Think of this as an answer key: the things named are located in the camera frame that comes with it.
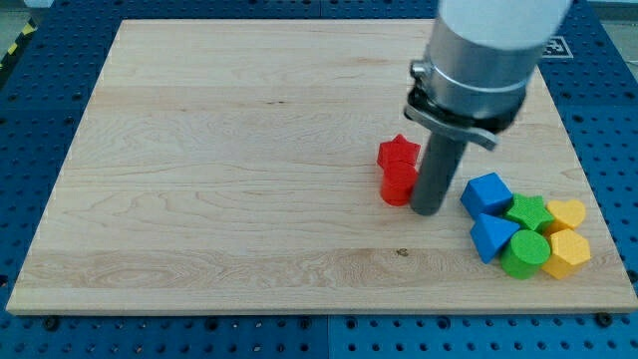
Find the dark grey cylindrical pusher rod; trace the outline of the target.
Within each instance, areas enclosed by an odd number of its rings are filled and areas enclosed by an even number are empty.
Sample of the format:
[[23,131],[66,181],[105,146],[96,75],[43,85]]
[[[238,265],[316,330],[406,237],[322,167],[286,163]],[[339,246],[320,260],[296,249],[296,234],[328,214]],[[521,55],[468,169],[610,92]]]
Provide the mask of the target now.
[[420,215],[436,214],[466,150],[467,143],[432,133],[410,198],[411,209]]

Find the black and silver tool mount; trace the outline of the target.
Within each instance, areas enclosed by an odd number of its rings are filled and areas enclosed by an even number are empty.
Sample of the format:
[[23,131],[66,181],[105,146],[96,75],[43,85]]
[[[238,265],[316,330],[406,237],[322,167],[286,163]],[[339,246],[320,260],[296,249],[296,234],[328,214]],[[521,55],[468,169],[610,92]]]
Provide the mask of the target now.
[[514,122],[524,98],[505,111],[488,117],[466,116],[444,109],[421,89],[413,87],[404,107],[405,117],[431,131],[456,142],[474,143],[489,151],[499,144],[498,134]]

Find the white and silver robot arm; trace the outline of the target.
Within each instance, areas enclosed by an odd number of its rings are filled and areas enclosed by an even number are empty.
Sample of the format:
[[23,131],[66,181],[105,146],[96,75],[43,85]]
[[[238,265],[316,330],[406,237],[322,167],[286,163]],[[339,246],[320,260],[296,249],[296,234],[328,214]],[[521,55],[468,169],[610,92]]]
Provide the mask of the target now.
[[469,143],[489,151],[514,121],[528,82],[571,0],[444,0],[412,61],[405,117],[430,132],[410,198],[436,213]]

